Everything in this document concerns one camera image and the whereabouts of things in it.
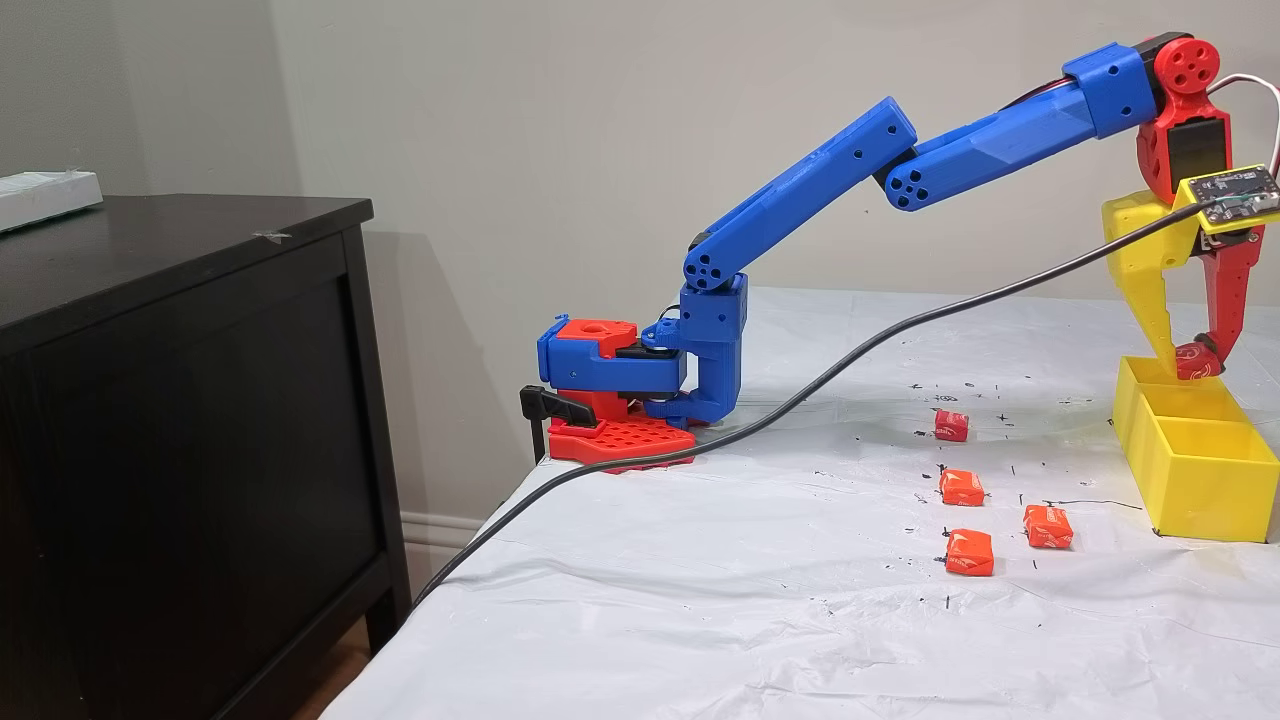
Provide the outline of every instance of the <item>floor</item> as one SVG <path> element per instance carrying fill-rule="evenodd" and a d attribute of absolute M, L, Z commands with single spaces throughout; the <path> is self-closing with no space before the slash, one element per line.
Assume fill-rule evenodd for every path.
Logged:
<path fill-rule="evenodd" d="M 369 665 L 369 635 L 365 620 L 352 625 L 338 644 L 316 665 L 316 691 L 289 720 L 316 720 L 356 675 Z"/>

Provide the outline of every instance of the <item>white tablecloth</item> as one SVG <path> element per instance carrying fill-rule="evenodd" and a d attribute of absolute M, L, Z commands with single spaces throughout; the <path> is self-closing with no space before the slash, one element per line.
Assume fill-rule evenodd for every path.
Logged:
<path fill-rule="evenodd" d="M 945 300 L 753 290 L 739 410 L 703 432 Z M 1171 311 L 1181 341 L 1204 329 L 1203 307 Z M 1280 447 L 1280 309 L 1247 327 L 1226 380 Z M 1277 716 L 1276 547 L 1156 537 L 1115 503 L 1066 506 L 1069 551 L 1021 534 L 1029 502 L 1142 505 L 1107 419 L 1119 357 L 1144 343 L 1120 302 L 1005 300 L 890 341 L 691 465 L 575 480 L 324 717 Z M 974 437 L 919 436 L 932 407 L 968 413 Z M 987 505 L 943 506 L 940 462 L 979 473 Z M 568 466 L 543 462 L 516 496 Z M 959 527 L 992 534 L 995 577 L 936 561 Z"/>

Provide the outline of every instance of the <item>yellow bin compartment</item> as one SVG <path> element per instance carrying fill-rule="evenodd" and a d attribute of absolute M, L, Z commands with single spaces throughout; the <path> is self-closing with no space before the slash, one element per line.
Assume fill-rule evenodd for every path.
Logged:
<path fill-rule="evenodd" d="M 1112 415 L 1152 527 L 1265 542 L 1280 460 L 1220 378 L 1179 380 L 1162 365 L 1121 357 Z"/>

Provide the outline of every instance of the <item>beige wall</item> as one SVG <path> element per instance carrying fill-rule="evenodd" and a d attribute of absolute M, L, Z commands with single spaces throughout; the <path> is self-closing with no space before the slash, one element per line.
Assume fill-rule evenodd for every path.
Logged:
<path fill-rule="evenodd" d="M 557 313 L 649 320 L 690 237 L 893 95 L 923 137 L 1107 41 L 1188 29 L 1280 78 L 1275 0 L 114 0 L 157 192 L 374 199 L 375 306 L 402 503 L 488 515 L 527 470 L 516 391 Z M 1236 18 L 1251 18 L 1239 22 Z M 1224 91 L 1242 161 L 1265 92 Z M 1098 242 L 1140 187 L 1133 133 L 918 214 L 867 186 L 756 284 L 984 290 Z M 1280 304 L 1267 251 L 1254 301 Z M 1198 300 L 1202 281 L 1172 278 Z M 1114 297 L 1092 268 L 1044 290 Z"/>
<path fill-rule="evenodd" d="M 104 192 L 150 187 L 109 3 L 0 0 L 0 177 L 106 168 Z"/>

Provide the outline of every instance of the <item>circuit board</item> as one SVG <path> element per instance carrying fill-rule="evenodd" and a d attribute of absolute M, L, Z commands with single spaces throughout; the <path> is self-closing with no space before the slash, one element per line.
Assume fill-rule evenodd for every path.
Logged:
<path fill-rule="evenodd" d="M 1204 176 L 1188 184 L 1199 202 L 1226 199 L 1203 213 L 1213 225 L 1280 213 L 1280 187 L 1263 165 Z"/>

